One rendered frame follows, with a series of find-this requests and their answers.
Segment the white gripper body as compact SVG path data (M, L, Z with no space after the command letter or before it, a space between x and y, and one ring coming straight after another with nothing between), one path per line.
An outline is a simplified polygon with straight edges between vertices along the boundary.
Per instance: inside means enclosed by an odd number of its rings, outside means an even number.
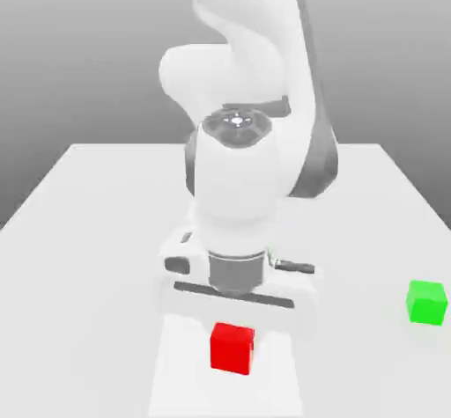
M207 284L162 276L153 287L153 303L162 314L176 314L212 324L222 322L306 337L314 331L317 291L309 282L294 289L261 287L234 296Z

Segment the small green cube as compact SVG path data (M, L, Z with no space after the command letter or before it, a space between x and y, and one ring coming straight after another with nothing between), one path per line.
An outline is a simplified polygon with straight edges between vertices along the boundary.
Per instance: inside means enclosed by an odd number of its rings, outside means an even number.
M406 297L410 322L441 326L447 305L447 295L441 282L410 281Z

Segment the small red cube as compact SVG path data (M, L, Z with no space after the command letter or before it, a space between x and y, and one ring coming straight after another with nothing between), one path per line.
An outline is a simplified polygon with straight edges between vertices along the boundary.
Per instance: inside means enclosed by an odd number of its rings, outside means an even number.
M248 376L254 356L255 330L216 323L210 337L212 369Z

